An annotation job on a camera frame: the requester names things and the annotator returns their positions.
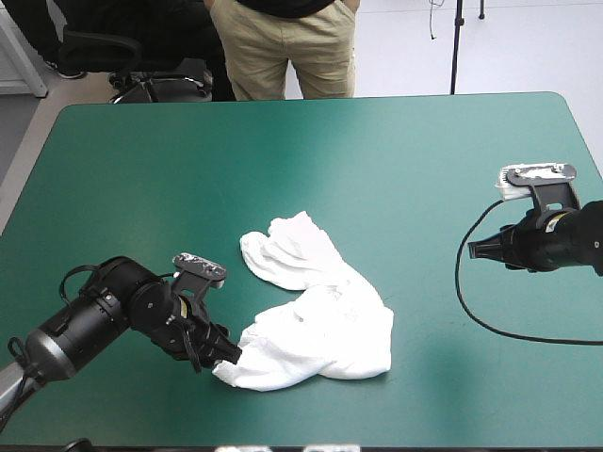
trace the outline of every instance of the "black stand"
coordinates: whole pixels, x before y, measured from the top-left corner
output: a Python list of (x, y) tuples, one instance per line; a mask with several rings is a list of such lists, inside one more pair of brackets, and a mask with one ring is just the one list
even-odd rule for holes
[[(484, 2), (485, 0), (480, 0), (480, 19), (486, 17), (483, 12)], [(463, 0), (456, 0), (456, 16), (454, 18), (454, 51), (452, 52), (452, 77), (450, 80), (450, 94), (454, 94), (456, 90), (456, 72), (459, 59), (459, 38), (461, 37), (461, 27), (463, 25)]]

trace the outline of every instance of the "black cable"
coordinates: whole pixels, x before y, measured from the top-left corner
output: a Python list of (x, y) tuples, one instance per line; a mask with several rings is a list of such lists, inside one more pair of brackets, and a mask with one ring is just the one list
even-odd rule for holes
[(459, 298), (459, 301), (461, 302), (461, 306), (463, 307), (463, 310), (465, 311), (465, 313), (471, 318), (471, 320), (476, 322), (481, 327), (484, 327), (487, 330), (489, 330), (495, 334), (499, 334), (501, 336), (506, 336), (506, 337), (511, 337), (512, 339), (518, 339), (521, 341), (530, 341), (530, 342), (541, 342), (541, 343), (545, 343), (545, 344), (563, 344), (563, 345), (568, 345), (568, 346), (603, 346), (603, 341), (585, 341), (585, 340), (581, 340), (581, 339), (557, 339), (557, 338), (548, 338), (548, 337), (539, 337), (539, 336), (527, 336), (524, 334), (516, 334), (514, 332), (499, 330), (498, 328), (488, 325), (486, 322), (479, 319), (468, 308), (468, 306), (464, 302), (463, 293), (461, 292), (461, 284), (459, 281), (460, 280), (459, 273), (460, 273), (460, 268), (461, 268), (461, 257), (463, 256), (464, 245), (466, 244), (467, 240), (469, 239), (469, 236), (471, 236), (471, 234), (473, 234), (473, 231), (475, 231), (476, 228), (481, 224), (483, 219), (486, 218), (486, 216), (491, 211), (493, 211), (495, 208), (497, 208), (502, 203), (503, 203), (503, 201), (497, 201), (497, 202), (493, 203), (492, 205), (490, 205), (490, 207), (488, 207), (483, 212), (483, 214), (480, 215), (480, 217), (473, 224), (473, 226), (471, 226), (471, 228), (469, 228), (469, 231), (467, 231), (467, 234), (464, 235), (463, 240), (461, 241), (461, 246), (459, 247), (459, 250), (456, 253), (456, 266), (454, 268), (454, 283), (456, 285), (456, 295)]
[(437, 3), (435, 0), (428, 0), (430, 2), (430, 35), (432, 36), (432, 40), (435, 39), (435, 36), (433, 35), (433, 28), (432, 28), (432, 23), (433, 23), (433, 7), (436, 6), (438, 8), (441, 8), (442, 6), (444, 6), (444, 2), (446, 2), (446, 0), (442, 0), (441, 3)]
[(8, 351), (15, 358), (17, 364), (22, 367), (24, 372), (23, 376), (21, 377), (21, 381), (19, 381), (19, 385), (15, 390), (14, 396), (10, 400), (10, 404), (8, 405), (8, 409), (5, 412), (4, 417), (0, 419), (0, 434), (2, 434), (2, 431), (7, 426), (8, 420), (10, 419), (14, 411), (17, 409), (19, 400), (23, 396), (27, 379), (34, 378), (35, 375), (32, 373), (29, 354), (27, 353), (27, 350), (25, 349), (21, 339), (19, 339), (18, 337), (11, 337), (8, 340)]
[(67, 294), (65, 293), (65, 283), (69, 280), (73, 275), (77, 273), (82, 273), (83, 271), (91, 271), (95, 272), (98, 270), (98, 266), (77, 266), (67, 272), (67, 274), (63, 277), (63, 281), (60, 282), (60, 286), (58, 287), (58, 294), (63, 302), (67, 305), (67, 307), (71, 310), (72, 303), (67, 298)]

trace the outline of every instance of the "green tabletop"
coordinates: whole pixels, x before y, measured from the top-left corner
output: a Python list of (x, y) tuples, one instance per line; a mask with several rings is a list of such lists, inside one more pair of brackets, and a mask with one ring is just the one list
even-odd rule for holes
[[(456, 248), (497, 199), (499, 169), (548, 161), (578, 169), (583, 202), (603, 198), (552, 93), (65, 109), (0, 238), (2, 337), (59, 309), (74, 266), (124, 254), (163, 273), (188, 250), (228, 268), (207, 304), (237, 339), (255, 314), (298, 295), (255, 278), (238, 239), (306, 210), (394, 310), (392, 369), (256, 393), (195, 375), (128, 331), (34, 396), (1, 442), (602, 445), (603, 349), (496, 336), (454, 294)], [(528, 208), (503, 204), (475, 238)], [(532, 275), (466, 258), (463, 280), (467, 302), (503, 329), (603, 337), (589, 267)]]

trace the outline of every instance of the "gray floor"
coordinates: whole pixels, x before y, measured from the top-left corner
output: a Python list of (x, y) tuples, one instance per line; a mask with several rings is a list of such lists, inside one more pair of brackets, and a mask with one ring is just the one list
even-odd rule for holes
[[(603, 169), (603, 0), (465, 0), (458, 93), (555, 91), (569, 104), (585, 141)], [(456, 2), (433, 14), (428, 0), (363, 0), (356, 30), (356, 96), (447, 94)], [(34, 58), (37, 66), (40, 61)], [(33, 98), (0, 98), (0, 231), (52, 126), (65, 105), (104, 102), (113, 93), (101, 74), (63, 81), (41, 69), (50, 93), (40, 102), (17, 152)], [(301, 97), (295, 74), (287, 98)], [(174, 100), (199, 101), (179, 92)]]
[(39, 99), (31, 95), (0, 96), (0, 181), (8, 171)]

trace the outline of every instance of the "black shirt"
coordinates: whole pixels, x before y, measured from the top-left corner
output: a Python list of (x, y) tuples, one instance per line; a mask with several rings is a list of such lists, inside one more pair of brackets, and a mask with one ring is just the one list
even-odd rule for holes
[(150, 31), (149, 24), (185, 8), (188, 0), (79, 0), (78, 3), (83, 13), (75, 25), (77, 29), (141, 39)]
[(300, 18), (319, 12), (334, 0), (238, 0), (256, 11), (284, 18)]

